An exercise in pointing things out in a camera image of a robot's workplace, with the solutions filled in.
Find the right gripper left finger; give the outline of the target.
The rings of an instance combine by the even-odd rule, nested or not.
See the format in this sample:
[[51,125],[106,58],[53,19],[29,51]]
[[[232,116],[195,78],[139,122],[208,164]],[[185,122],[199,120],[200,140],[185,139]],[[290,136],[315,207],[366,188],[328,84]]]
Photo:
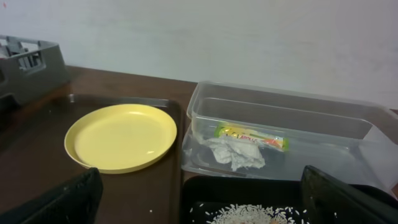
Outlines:
[[97,168],[56,186],[44,194],[1,214],[1,224],[95,222],[103,193]]

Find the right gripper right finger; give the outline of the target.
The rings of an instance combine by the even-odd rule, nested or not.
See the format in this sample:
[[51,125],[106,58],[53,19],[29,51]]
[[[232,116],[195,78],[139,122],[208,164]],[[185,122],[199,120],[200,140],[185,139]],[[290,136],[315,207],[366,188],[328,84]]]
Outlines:
[[391,195],[344,183],[314,166],[305,166],[301,191],[311,223],[397,224],[397,200]]

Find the yellow round plate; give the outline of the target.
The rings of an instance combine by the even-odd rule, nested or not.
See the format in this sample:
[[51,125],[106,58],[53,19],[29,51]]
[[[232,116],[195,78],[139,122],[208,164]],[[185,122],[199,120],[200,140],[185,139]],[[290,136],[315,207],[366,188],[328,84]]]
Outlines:
[[64,138],[71,159],[102,174],[135,172],[161,160],[177,138],[171,115],[149,105],[121,104],[90,112]]

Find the green snack wrapper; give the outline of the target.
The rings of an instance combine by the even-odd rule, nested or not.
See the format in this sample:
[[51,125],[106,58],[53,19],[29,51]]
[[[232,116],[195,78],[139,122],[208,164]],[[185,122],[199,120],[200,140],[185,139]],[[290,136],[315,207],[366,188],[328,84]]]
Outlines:
[[268,147],[280,152],[289,150],[289,139],[273,134],[262,133],[252,129],[239,128],[220,124],[214,131],[214,137],[231,137],[233,139],[250,140],[258,146]]

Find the rice food waste pile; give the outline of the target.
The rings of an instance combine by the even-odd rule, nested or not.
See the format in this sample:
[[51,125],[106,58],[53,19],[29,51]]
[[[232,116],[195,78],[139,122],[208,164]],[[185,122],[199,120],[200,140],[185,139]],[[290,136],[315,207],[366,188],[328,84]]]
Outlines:
[[310,224],[307,210],[252,204],[197,202],[187,210],[187,223],[208,224]]

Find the white tissue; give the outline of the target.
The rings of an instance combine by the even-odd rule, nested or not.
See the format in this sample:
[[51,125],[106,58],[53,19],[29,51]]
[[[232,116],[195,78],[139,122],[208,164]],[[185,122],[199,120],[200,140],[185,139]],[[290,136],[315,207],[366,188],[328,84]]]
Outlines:
[[193,138],[201,149],[200,161],[208,167],[228,166],[229,170],[235,172],[240,168],[260,169],[266,165],[259,146],[250,140],[238,140],[227,136],[204,138],[201,134]]

